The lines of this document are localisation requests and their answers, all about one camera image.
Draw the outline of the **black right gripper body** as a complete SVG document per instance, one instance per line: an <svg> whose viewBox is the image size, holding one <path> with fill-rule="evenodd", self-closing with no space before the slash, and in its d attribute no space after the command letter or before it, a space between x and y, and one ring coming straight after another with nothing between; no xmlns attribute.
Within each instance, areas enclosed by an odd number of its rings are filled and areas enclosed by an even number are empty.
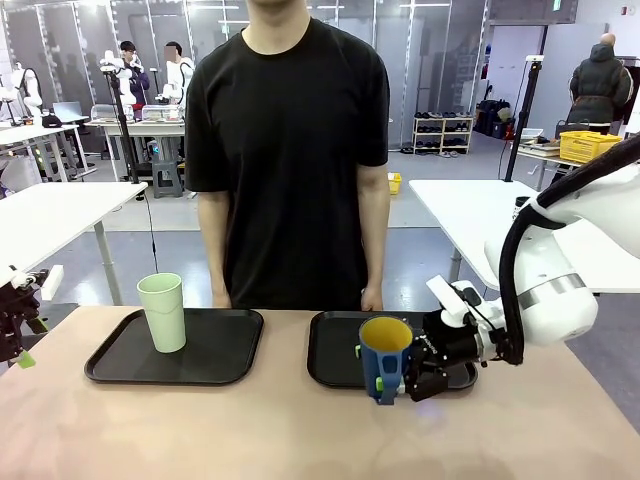
<svg viewBox="0 0 640 480"><path fill-rule="evenodd" d="M416 367L420 373L435 372L479 358L475 325L451 327L441 318L443 310L426 312L416 344Z"/></svg>

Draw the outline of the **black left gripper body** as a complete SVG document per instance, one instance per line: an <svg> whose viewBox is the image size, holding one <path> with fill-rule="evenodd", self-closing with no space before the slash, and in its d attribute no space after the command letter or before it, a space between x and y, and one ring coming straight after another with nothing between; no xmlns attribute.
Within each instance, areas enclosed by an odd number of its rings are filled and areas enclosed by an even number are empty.
<svg viewBox="0 0 640 480"><path fill-rule="evenodd" d="M48 331L46 318L40 316L36 291L46 282L48 272L3 272L1 275L1 360L11 361L24 346L22 325L32 332L29 339L40 340Z"/></svg>

